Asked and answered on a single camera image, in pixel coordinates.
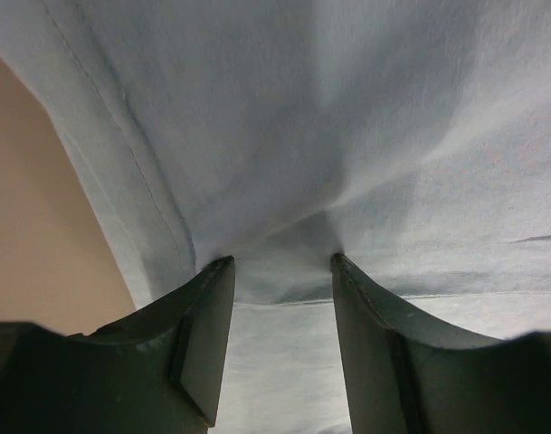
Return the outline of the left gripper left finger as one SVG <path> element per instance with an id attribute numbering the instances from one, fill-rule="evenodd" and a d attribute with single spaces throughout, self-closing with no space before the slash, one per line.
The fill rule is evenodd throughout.
<path id="1" fill-rule="evenodd" d="M 231 257 L 91 335 L 0 322 L 0 433 L 205 433 L 233 311 Z"/>

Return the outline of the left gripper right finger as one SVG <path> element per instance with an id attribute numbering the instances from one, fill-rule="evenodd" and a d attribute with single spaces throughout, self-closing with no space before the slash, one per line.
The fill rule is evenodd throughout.
<path id="1" fill-rule="evenodd" d="M 551 332 L 500 340 L 433 316 L 331 260 L 355 433 L 551 433 Z"/>

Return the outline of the light blue t-shirt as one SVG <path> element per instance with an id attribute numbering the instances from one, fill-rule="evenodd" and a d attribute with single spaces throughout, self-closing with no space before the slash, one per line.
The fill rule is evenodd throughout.
<path id="1" fill-rule="evenodd" d="M 551 1 L 0 1 L 134 303 L 232 255 L 216 431 L 347 433 L 329 260 L 551 330 Z"/>

